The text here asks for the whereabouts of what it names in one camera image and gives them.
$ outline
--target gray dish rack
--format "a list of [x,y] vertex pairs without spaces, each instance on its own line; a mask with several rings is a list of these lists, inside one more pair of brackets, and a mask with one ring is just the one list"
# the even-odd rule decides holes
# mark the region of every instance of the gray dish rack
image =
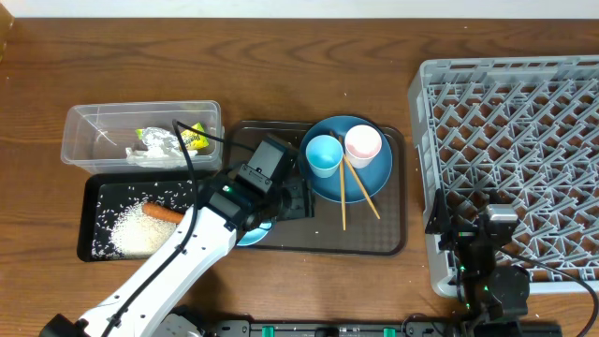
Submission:
[[[425,211],[435,190],[454,222],[472,222],[497,189],[520,225],[506,248],[599,289],[599,55],[430,60],[408,93]],[[435,292],[455,297],[456,266],[426,244]],[[527,266],[531,293],[584,289]]]

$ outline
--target wooden table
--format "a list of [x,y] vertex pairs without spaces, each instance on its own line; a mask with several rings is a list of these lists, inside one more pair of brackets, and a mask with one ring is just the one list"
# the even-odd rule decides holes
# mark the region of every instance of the wooden table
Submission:
[[[89,177],[60,160],[66,112],[91,103],[213,99],[224,124],[359,113],[407,141],[409,242],[392,258],[233,251],[184,301],[257,319],[401,321],[449,315],[429,284],[407,89],[434,58],[599,53],[599,22],[17,20],[0,64],[0,335],[77,319],[142,261],[83,263]],[[527,320],[572,336],[588,294],[534,296]],[[599,328],[594,331],[599,335]]]

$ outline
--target pink cup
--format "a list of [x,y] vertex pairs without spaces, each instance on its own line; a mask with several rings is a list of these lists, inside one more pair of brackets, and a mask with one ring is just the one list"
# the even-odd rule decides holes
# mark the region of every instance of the pink cup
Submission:
[[345,155],[356,169],[366,168],[382,146],[381,135],[369,125],[354,126],[345,135]]

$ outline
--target chopsticks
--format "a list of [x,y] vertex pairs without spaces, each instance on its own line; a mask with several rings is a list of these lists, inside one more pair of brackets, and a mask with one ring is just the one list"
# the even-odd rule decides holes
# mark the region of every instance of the chopsticks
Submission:
[[[335,137],[332,131],[330,131],[330,134],[333,137]],[[343,138],[341,136],[339,136],[339,142],[343,145]],[[381,219],[381,215],[379,215],[378,211],[376,210],[376,207],[374,207],[374,204],[373,204],[373,201],[371,200],[371,197],[368,195],[368,192],[366,192],[366,188],[364,188],[364,185],[362,184],[362,181],[359,179],[358,175],[356,174],[356,171],[354,170],[354,167],[349,162],[349,159],[347,159],[347,156],[345,155],[345,153],[343,153],[343,161],[345,162],[345,164],[347,164],[347,167],[349,168],[349,171],[352,172],[352,175],[354,176],[354,179],[356,180],[356,183],[358,184],[359,189],[362,191],[362,194],[366,198],[366,201],[368,201],[368,204],[371,205],[371,209],[373,209],[374,215],[376,215],[376,218],[380,220]],[[343,170],[341,170],[340,173],[341,173],[341,176],[342,176],[341,185],[342,185],[343,230],[345,230],[345,193],[344,193],[344,189],[345,188],[344,188],[344,183],[343,183],[343,179],[344,179]]]
[[[343,138],[339,136],[339,142],[343,147]],[[345,230],[345,165],[341,163],[339,166],[339,176],[341,177],[341,217],[343,219],[343,230]]]

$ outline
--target brown tray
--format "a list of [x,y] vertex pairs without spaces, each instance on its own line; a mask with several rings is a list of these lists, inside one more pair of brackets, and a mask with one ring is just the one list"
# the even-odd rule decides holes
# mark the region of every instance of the brown tray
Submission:
[[[299,148],[303,136],[312,125],[241,121],[228,133],[227,138],[252,146],[257,145],[266,134],[272,133]],[[347,230],[343,231],[341,205],[315,196],[314,218],[280,222],[264,239],[247,248],[369,256],[398,254],[407,243],[405,146],[403,135],[398,130],[379,127],[393,152],[391,176],[385,187],[373,197],[381,220],[376,219],[366,201],[347,204]],[[223,158],[226,166],[249,160],[250,156],[243,149],[225,147]]]

